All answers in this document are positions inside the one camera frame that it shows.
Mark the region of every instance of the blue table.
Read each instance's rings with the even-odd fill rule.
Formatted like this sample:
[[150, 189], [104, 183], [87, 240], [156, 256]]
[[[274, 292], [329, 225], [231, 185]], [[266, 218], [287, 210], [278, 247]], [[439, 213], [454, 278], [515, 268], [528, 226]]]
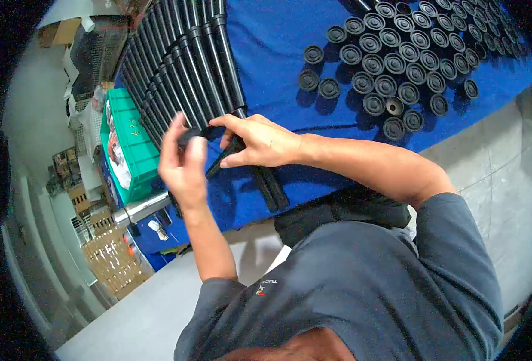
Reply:
[[[350, 79], [339, 62], [326, 61], [321, 78], [336, 77], [342, 93], [337, 102], [328, 102], [315, 94], [299, 91], [297, 79], [305, 62], [304, 48], [327, 45], [326, 29], [342, 25], [353, 15], [346, 0], [284, 1], [230, 0], [227, 4], [228, 34], [238, 63], [238, 73], [246, 93], [248, 114], [259, 113], [298, 133], [317, 133], [328, 137], [347, 137], [386, 141], [379, 124], [359, 112], [361, 98], [351, 91]], [[416, 10], [418, 3], [411, 5]], [[532, 83], [532, 57], [525, 60], [503, 58], [484, 62], [472, 72], [479, 87], [479, 98], [460, 101], [454, 91], [444, 96], [449, 112], [434, 117], [422, 111], [424, 128], [408, 134], [396, 145], [420, 152], [452, 136], [499, 110]], [[219, 155], [219, 139], [208, 146], [208, 162]], [[282, 166], [277, 177], [290, 199], [290, 207], [321, 197], [352, 182], [336, 174], [303, 166]], [[247, 168], [220, 171], [209, 181], [209, 203], [221, 230], [241, 227], [273, 216], [256, 189]], [[144, 222], [142, 236], [136, 239], [140, 249], [150, 254], [188, 242], [183, 223], [175, 218], [168, 228], [168, 241], [160, 241]]]

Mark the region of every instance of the man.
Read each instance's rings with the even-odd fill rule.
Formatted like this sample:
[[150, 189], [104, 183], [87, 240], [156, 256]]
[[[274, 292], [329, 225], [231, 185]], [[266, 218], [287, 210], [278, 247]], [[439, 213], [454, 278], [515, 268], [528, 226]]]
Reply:
[[182, 209], [203, 285], [175, 360], [493, 357], [503, 332], [500, 288], [472, 214], [444, 170], [403, 148], [293, 134], [260, 115], [213, 119], [212, 126], [227, 128], [222, 148], [233, 134], [247, 146], [222, 168], [317, 167], [418, 213], [414, 242], [379, 225], [390, 223], [376, 215], [321, 222], [284, 263], [246, 287], [206, 203], [205, 140], [193, 138], [182, 160], [178, 154], [183, 121], [179, 114], [164, 136], [159, 172]]

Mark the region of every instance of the black rubber cap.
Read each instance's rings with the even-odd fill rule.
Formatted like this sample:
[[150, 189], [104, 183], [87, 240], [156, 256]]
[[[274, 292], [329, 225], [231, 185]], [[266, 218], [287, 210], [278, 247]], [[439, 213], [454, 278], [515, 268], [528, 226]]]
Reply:
[[398, 47], [398, 54], [407, 62], [418, 61], [420, 50], [410, 42], [403, 42]]
[[393, 18], [394, 15], [396, 15], [396, 9], [394, 6], [385, 1], [378, 1], [375, 5], [375, 10], [385, 18]]
[[402, 120], [396, 117], [390, 117], [385, 120], [382, 126], [382, 133], [391, 141], [398, 141], [405, 136], [405, 125]]
[[448, 36], [438, 28], [430, 30], [430, 38], [432, 42], [438, 47], [448, 47]]
[[420, 100], [420, 92], [413, 83], [402, 83], [398, 87], [398, 97], [406, 105], [413, 105]]
[[362, 68], [371, 75], [380, 75], [384, 71], [384, 62], [376, 54], [366, 54], [362, 58]]
[[473, 69], [478, 68], [478, 66], [481, 64], [477, 52], [471, 48], [467, 48], [464, 51], [464, 57], [466, 57], [466, 61], [469, 62], [470, 67]]
[[381, 31], [386, 25], [384, 18], [375, 13], [368, 13], [364, 15], [364, 25], [370, 30]]
[[400, 55], [390, 53], [384, 56], [384, 67], [392, 74], [400, 75], [406, 70], [406, 62]]
[[454, 31], [454, 23], [452, 22], [452, 20], [446, 16], [445, 14], [439, 14], [437, 17], [436, 17], [436, 22], [438, 23], [438, 25], [448, 31], [448, 32], [451, 32], [451, 31]]
[[421, 30], [414, 30], [410, 33], [410, 41], [421, 50], [426, 50], [430, 47], [430, 38], [427, 33]]
[[394, 97], [397, 88], [396, 80], [390, 75], [382, 74], [375, 79], [375, 91], [381, 97]]
[[462, 31], [462, 32], [465, 32], [468, 30], [468, 25], [466, 24], [466, 21], [460, 16], [456, 14], [452, 14], [450, 15], [450, 20], [452, 20], [455, 30]]
[[362, 100], [364, 110], [371, 116], [380, 116], [386, 109], [384, 98], [377, 93], [369, 93], [364, 96]]
[[399, 14], [402, 15], [410, 15], [412, 14], [412, 9], [410, 9], [410, 5], [408, 5], [405, 2], [397, 2], [394, 7], [398, 11]]
[[430, 111], [436, 116], [444, 116], [448, 112], [448, 102], [445, 97], [435, 94], [430, 98]]
[[448, 42], [454, 48], [454, 50], [462, 53], [466, 46], [464, 45], [464, 40], [457, 33], [448, 34]]
[[298, 85], [302, 90], [313, 91], [318, 83], [320, 83], [320, 77], [310, 69], [304, 69], [298, 77]]
[[319, 46], [310, 45], [304, 50], [304, 60], [308, 64], [320, 64], [324, 61], [324, 52]]
[[362, 60], [362, 52], [356, 45], [347, 44], [340, 49], [340, 59], [348, 65], [356, 65]]
[[362, 34], [358, 40], [360, 47], [363, 51], [371, 54], [376, 54], [382, 49], [382, 43], [380, 39], [371, 33]]
[[419, 63], [410, 63], [406, 65], [406, 77], [416, 85], [422, 85], [427, 80], [427, 70]]
[[448, 59], [440, 60], [439, 72], [446, 80], [455, 80], [457, 78], [457, 69], [454, 63]]
[[420, 52], [420, 63], [430, 72], [439, 68], [439, 58], [430, 50], [422, 50]]
[[424, 125], [424, 118], [414, 109], [408, 109], [405, 115], [402, 116], [402, 123], [405, 125], [407, 131], [416, 133]]
[[394, 26], [401, 32], [412, 32], [414, 30], [414, 21], [407, 15], [396, 15], [394, 17]]
[[420, 11], [425, 13], [428, 17], [437, 17], [439, 14], [439, 11], [436, 10], [435, 6], [428, 1], [421, 1], [418, 4], [418, 8]]
[[392, 28], [384, 28], [378, 34], [380, 41], [383, 45], [388, 47], [399, 47], [400, 46], [400, 34], [398, 31]]
[[361, 18], [353, 16], [344, 21], [344, 29], [351, 35], [360, 35], [364, 33], [366, 26]]
[[352, 76], [352, 89], [360, 94], [368, 94], [374, 90], [374, 78], [366, 72], [358, 72]]
[[446, 81], [439, 72], [430, 72], [427, 75], [427, 86], [433, 93], [441, 94], [446, 89]]
[[430, 29], [432, 27], [432, 20], [422, 11], [413, 11], [410, 17], [414, 21], [414, 24], [423, 29]]
[[485, 48], [482, 46], [482, 43], [476, 43], [474, 45], [474, 51], [477, 52], [477, 55], [478, 55], [478, 59], [479, 60], [485, 60], [486, 59], [486, 50]]
[[460, 53], [454, 54], [452, 62], [454, 63], [454, 67], [459, 73], [468, 74], [468, 72], [470, 71], [469, 61], [466, 60], [466, 57], [464, 55]]
[[464, 11], [464, 8], [457, 2], [452, 3], [452, 11], [462, 19], [466, 19], [468, 14]]
[[326, 78], [318, 85], [318, 94], [325, 99], [334, 99], [340, 95], [340, 85], [334, 78]]
[[333, 44], [340, 44], [346, 40], [346, 30], [340, 25], [333, 25], [326, 31], [326, 38]]

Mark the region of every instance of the black cloth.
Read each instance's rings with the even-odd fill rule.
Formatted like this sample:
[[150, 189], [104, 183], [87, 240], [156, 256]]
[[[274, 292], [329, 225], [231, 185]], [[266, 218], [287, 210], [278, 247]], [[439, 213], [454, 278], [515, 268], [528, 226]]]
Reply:
[[492, 262], [464, 199], [443, 193], [417, 216], [419, 256], [384, 227], [319, 227], [249, 287], [209, 279], [174, 359], [213, 360], [279, 347], [316, 327], [358, 360], [491, 359], [503, 307]]

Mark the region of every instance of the black rubber component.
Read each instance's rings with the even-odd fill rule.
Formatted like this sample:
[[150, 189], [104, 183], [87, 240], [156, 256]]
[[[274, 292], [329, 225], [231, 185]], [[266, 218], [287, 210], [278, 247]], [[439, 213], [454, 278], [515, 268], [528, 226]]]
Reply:
[[398, 86], [398, 97], [406, 105], [413, 105], [420, 100], [420, 92], [413, 83], [402, 83]]
[[378, 1], [375, 5], [375, 10], [383, 18], [393, 18], [396, 15], [394, 6], [385, 1]]
[[400, 34], [392, 28], [384, 28], [378, 33], [378, 38], [383, 45], [398, 48], [400, 46]]
[[441, 94], [446, 89], [446, 81], [439, 72], [430, 72], [427, 75], [427, 86], [433, 93]]
[[406, 62], [399, 54], [390, 53], [384, 56], [384, 67], [392, 74], [400, 75], [406, 70]]
[[310, 45], [304, 50], [304, 60], [308, 64], [320, 64], [324, 61], [324, 52], [319, 46]]
[[415, 85], [422, 85], [427, 80], [427, 71], [419, 63], [410, 63], [406, 65], [406, 77]]
[[418, 3], [418, 8], [428, 17], [437, 17], [439, 14], [439, 11], [436, 10], [435, 6], [428, 1], [421, 1]]
[[376, 54], [366, 54], [362, 58], [362, 68], [371, 75], [380, 75], [384, 71], [384, 61]]
[[481, 64], [477, 52], [472, 50], [471, 48], [467, 48], [464, 51], [464, 57], [466, 57], [466, 61], [469, 62], [470, 67], [473, 69], [478, 68], [478, 66]]
[[410, 41], [421, 50], [426, 50], [430, 47], [430, 38], [427, 33], [421, 30], [414, 30], [410, 33]]
[[448, 32], [454, 31], [454, 23], [452, 20], [445, 14], [439, 14], [436, 17], [436, 22], [440, 27]]
[[347, 32], [340, 25], [333, 25], [328, 28], [326, 31], [326, 38], [332, 44], [342, 44], [346, 41]]
[[371, 116], [378, 117], [386, 110], [384, 98], [377, 93], [368, 93], [362, 100], [364, 110]]
[[298, 86], [305, 91], [315, 90], [318, 83], [320, 83], [320, 77], [310, 69], [304, 69], [298, 77]]
[[398, 97], [389, 97], [385, 100], [386, 111], [392, 116], [399, 117], [405, 111], [405, 105]]
[[352, 89], [360, 94], [368, 94], [374, 90], [374, 78], [366, 72], [358, 72], [352, 76]]
[[371, 54], [376, 54], [382, 49], [382, 42], [380, 39], [371, 33], [362, 34], [358, 40], [363, 51]]
[[405, 126], [399, 118], [390, 117], [385, 120], [382, 126], [382, 133], [389, 140], [398, 141], [405, 136]]
[[466, 57], [463, 54], [454, 54], [452, 63], [454, 63], [454, 66], [456, 67], [457, 71], [461, 74], [468, 74], [468, 72], [470, 71], [469, 61], [466, 60]]
[[334, 99], [340, 96], [340, 85], [334, 78], [326, 78], [318, 85], [318, 94], [325, 99]]
[[430, 72], [438, 70], [439, 68], [439, 58], [430, 50], [422, 50], [420, 52], [420, 63]]
[[448, 101], [440, 94], [435, 94], [430, 98], [430, 111], [436, 116], [444, 116], [448, 113]]
[[430, 38], [432, 39], [432, 43], [435, 44], [438, 47], [448, 47], [449, 41], [448, 36], [438, 28], [434, 28], [430, 30]]
[[375, 91], [381, 97], [394, 97], [397, 91], [396, 80], [390, 75], [380, 75], [375, 79]]
[[464, 99], [478, 98], [478, 86], [472, 79], [467, 79], [457, 87], [457, 93]]
[[457, 2], [453, 2], [452, 3], [452, 11], [461, 19], [464, 19], [466, 20], [466, 18], [468, 17], [468, 14], [466, 13], [466, 11], [464, 10], [464, 8], [458, 4]]
[[411, 133], [416, 133], [424, 125], [424, 118], [422, 115], [414, 110], [408, 109], [402, 116], [402, 123], [405, 125], [405, 129]]
[[439, 72], [446, 80], [455, 80], [457, 78], [457, 69], [454, 63], [448, 59], [440, 60]]
[[364, 25], [372, 31], [381, 31], [386, 26], [386, 21], [376, 13], [368, 13], [364, 15]]
[[418, 61], [418, 57], [420, 56], [420, 50], [410, 42], [401, 43], [400, 47], [398, 47], [398, 53], [407, 62]]
[[410, 16], [399, 14], [394, 17], [394, 26], [401, 32], [412, 32], [414, 21]]
[[458, 51], [459, 53], [462, 53], [466, 48], [466, 45], [464, 45], [464, 40], [462, 40], [462, 38], [455, 32], [448, 34], [448, 42], [454, 48], [454, 50]]
[[410, 9], [410, 5], [408, 5], [405, 2], [397, 2], [394, 7], [398, 11], [399, 14], [402, 15], [410, 15], [412, 14], [412, 9]]
[[452, 23], [454, 24], [454, 28], [457, 31], [462, 31], [462, 32], [467, 31], [468, 25], [466, 24], [466, 21], [460, 16], [456, 14], [452, 14], [450, 15], [450, 20], [452, 20]]
[[432, 20], [422, 11], [413, 11], [410, 17], [414, 21], [414, 24], [423, 29], [430, 29], [432, 27]]
[[344, 30], [350, 35], [361, 35], [365, 29], [364, 21], [359, 17], [349, 17], [344, 21]]

